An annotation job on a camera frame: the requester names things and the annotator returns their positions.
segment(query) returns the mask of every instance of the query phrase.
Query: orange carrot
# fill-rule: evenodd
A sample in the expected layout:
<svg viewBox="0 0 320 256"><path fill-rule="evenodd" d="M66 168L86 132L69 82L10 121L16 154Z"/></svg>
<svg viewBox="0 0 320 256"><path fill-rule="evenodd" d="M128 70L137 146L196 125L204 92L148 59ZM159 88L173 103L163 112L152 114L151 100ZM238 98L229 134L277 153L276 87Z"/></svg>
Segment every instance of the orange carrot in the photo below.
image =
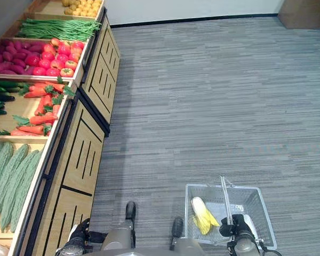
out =
<svg viewBox="0 0 320 256"><path fill-rule="evenodd" d="M57 120L58 118L56 116L54 116L52 113L51 115L46 115L45 116L33 116L30 118L30 123L31 124L44 124L44 123L52 123L55 120Z"/></svg>
<svg viewBox="0 0 320 256"><path fill-rule="evenodd" d="M39 136L39 135L36 135L36 134L34 134L34 133L23 132L23 131L19 131L19 130L13 130L13 131L11 131L11 135L12 135L12 136Z"/></svg>
<svg viewBox="0 0 320 256"><path fill-rule="evenodd" d="M45 113L45 109L44 109L44 98L41 98L40 102L39 102L39 105L36 109L36 111L34 112L34 114L36 116L38 116L39 114L44 114Z"/></svg>
<svg viewBox="0 0 320 256"><path fill-rule="evenodd" d="M57 116L58 111L59 111L59 108L60 108L60 105L53 105L53 107L52 107L52 114L53 114L54 116Z"/></svg>
<svg viewBox="0 0 320 256"><path fill-rule="evenodd" d="M23 132L30 132L33 134L44 135L44 126L42 126L42 125L21 126L21 127L17 127L17 129L20 131L23 131Z"/></svg>
<svg viewBox="0 0 320 256"><path fill-rule="evenodd" d="M45 97L44 97L44 106L50 106L50 107L52 107L52 97L51 97L51 95L46 95Z"/></svg>
<svg viewBox="0 0 320 256"><path fill-rule="evenodd" d="M63 89L64 89L63 84L56 84L56 83L50 83L50 82L45 82L45 84L52 85L56 91L63 92Z"/></svg>
<svg viewBox="0 0 320 256"><path fill-rule="evenodd" d="M41 96L47 95L47 92L43 88L37 88L31 92L28 92L24 95L24 98L38 98Z"/></svg>

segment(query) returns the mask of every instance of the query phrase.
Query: long green bean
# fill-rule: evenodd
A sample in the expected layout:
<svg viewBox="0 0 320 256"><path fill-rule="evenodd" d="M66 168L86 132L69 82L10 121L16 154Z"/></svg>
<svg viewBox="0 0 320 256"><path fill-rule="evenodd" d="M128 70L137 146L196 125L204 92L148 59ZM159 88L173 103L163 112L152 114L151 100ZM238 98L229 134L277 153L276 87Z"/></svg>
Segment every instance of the long green bean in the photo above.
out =
<svg viewBox="0 0 320 256"><path fill-rule="evenodd" d="M22 21L17 37L86 41L99 30L100 23L87 20L33 20Z"/></svg>

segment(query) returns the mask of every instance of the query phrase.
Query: wire shopping basket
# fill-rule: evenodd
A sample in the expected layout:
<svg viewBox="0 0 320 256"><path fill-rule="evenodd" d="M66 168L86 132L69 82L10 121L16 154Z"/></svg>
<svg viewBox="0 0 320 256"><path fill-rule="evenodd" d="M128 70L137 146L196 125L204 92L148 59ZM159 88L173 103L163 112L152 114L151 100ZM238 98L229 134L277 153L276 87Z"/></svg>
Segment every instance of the wire shopping basket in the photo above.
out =
<svg viewBox="0 0 320 256"><path fill-rule="evenodd" d="M196 196L204 201L207 209L219 224L225 217L228 224L231 224L232 214L249 215L256 228L258 238L264 240L264 245L268 249L277 249L273 227L259 188L235 186L225 177L221 177L221 185L186 184L185 236L203 244L226 245L231 237L223 237L219 233L219 227L212 227L208 234L202 235L194 224L191 200Z"/></svg>

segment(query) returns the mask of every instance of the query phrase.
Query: yellow potato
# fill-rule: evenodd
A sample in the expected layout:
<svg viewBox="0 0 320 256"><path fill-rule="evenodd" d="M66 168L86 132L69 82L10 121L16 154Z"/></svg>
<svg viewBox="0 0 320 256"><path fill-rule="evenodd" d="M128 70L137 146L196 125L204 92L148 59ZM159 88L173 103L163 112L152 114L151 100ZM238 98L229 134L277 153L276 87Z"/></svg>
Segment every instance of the yellow potato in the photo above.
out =
<svg viewBox="0 0 320 256"><path fill-rule="evenodd" d="M81 15L81 13L80 13L80 12L78 12L78 11L73 11L73 15L75 15L75 16L80 16L80 15Z"/></svg>
<svg viewBox="0 0 320 256"><path fill-rule="evenodd" d="M75 10L77 9L77 6L76 6L75 4L73 4L73 5L71 5L69 8L70 8L71 10L75 11Z"/></svg>

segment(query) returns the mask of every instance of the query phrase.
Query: tomato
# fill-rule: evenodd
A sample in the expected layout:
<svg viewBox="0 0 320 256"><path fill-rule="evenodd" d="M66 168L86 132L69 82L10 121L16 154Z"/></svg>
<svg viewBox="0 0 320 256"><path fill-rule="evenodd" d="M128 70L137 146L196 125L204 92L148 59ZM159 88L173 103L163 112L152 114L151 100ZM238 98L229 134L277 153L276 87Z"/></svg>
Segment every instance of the tomato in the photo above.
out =
<svg viewBox="0 0 320 256"><path fill-rule="evenodd" d="M79 47L72 47L71 46L71 53L78 53L79 55L81 55L82 54L82 49L81 48L79 48Z"/></svg>
<svg viewBox="0 0 320 256"><path fill-rule="evenodd" d="M71 68L73 71L75 71L77 67L77 63L72 60L68 60L67 62L65 62L65 67Z"/></svg>
<svg viewBox="0 0 320 256"><path fill-rule="evenodd" d="M54 60L54 55L51 52L43 52L42 53L42 59L53 61Z"/></svg>
<svg viewBox="0 0 320 256"><path fill-rule="evenodd" d="M74 71L71 68L62 68L60 75L64 77L73 77Z"/></svg>
<svg viewBox="0 0 320 256"><path fill-rule="evenodd" d="M64 67L64 63L60 60L53 60L51 61L51 68L56 68L58 70L61 70Z"/></svg>
<svg viewBox="0 0 320 256"><path fill-rule="evenodd" d="M46 75L46 69L41 67L36 67L33 69L33 75L34 76L45 76Z"/></svg>
<svg viewBox="0 0 320 256"><path fill-rule="evenodd" d="M67 60L69 60L69 57L65 54L58 54L56 56L56 60L60 60L61 62L65 63Z"/></svg>
<svg viewBox="0 0 320 256"><path fill-rule="evenodd" d="M81 49L84 48L84 43L81 42L81 41L74 41L72 44L71 44L71 47L79 47Z"/></svg>
<svg viewBox="0 0 320 256"><path fill-rule="evenodd" d="M78 63L80 57L81 56L78 53L72 53L69 56L69 60L72 60L72 61Z"/></svg>
<svg viewBox="0 0 320 256"><path fill-rule="evenodd" d="M39 66L45 69L48 69L51 65L51 61L47 59L43 59L39 62Z"/></svg>
<svg viewBox="0 0 320 256"><path fill-rule="evenodd" d="M65 54L65 55L69 56L70 53L71 53L70 46L69 45L65 45L65 44L60 45L58 47L58 53L59 54Z"/></svg>
<svg viewBox="0 0 320 256"><path fill-rule="evenodd" d="M56 68L49 68L46 71L46 75L47 76L59 76L60 75L60 71Z"/></svg>

